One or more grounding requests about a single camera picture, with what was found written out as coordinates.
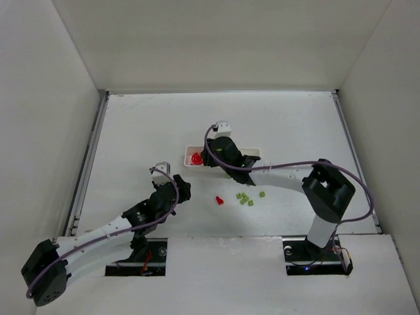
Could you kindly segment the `red transparent curved lego piece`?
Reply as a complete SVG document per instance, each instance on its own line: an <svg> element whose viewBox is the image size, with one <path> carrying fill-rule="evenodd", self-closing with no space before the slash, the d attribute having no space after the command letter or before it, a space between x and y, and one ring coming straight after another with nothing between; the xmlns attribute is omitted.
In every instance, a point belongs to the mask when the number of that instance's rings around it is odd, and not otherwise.
<svg viewBox="0 0 420 315"><path fill-rule="evenodd" d="M203 159L201 157L201 154L199 153L194 153L191 157L191 164L192 165L202 165L203 164Z"/></svg>

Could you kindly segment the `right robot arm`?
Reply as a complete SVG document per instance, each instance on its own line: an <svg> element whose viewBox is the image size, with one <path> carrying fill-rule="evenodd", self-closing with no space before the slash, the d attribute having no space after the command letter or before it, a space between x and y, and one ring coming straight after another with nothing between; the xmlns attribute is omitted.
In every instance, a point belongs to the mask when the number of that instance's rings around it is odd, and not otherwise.
<svg viewBox="0 0 420 315"><path fill-rule="evenodd" d="M237 183L273 186L305 195L315 213L306 239L319 248L329 243L356 191L328 160L276 169L258 156L242 154L228 136L205 139L201 157L205 166L220 167Z"/></svg>

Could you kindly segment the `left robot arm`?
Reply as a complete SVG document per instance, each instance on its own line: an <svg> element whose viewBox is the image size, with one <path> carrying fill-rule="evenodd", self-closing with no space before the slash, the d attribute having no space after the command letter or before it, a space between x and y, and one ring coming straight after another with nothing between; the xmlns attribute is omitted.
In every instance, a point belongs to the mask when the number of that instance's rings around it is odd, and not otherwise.
<svg viewBox="0 0 420 315"><path fill-rule="evenodd" d="M36 245L21 269L26 297L35 306L59 298L79 278L94 269L143 254L146 235L163 224L175 207L191 198L191 184L180 175L154 184L154 192L113 221L78 237L46 239Z"/></svg>

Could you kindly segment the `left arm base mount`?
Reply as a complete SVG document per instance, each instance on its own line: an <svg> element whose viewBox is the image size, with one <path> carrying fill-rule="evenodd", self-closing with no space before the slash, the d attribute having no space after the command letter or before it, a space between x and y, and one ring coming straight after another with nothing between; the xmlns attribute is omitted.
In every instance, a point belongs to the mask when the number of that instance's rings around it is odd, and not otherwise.
<svg viewBox="0 0 420 315"><path fill-rule="evenodd" d="M148 240L146 249L133 251L128 259L120 260L105 267L107 277L160 277L165 276L167 260L167 238Z"/></svg>

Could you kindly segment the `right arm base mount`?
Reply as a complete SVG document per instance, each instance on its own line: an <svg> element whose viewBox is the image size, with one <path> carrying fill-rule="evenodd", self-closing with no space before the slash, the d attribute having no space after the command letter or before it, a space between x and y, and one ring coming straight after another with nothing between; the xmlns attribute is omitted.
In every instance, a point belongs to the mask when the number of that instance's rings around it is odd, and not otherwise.
<svg viewBox="0 0 420 315"><path fill-rule="evenodd" d="M339 237L319 248L305 237L282 240L285 270L288 276L349 276L353 262L348 249L341 246Z"/></svg>

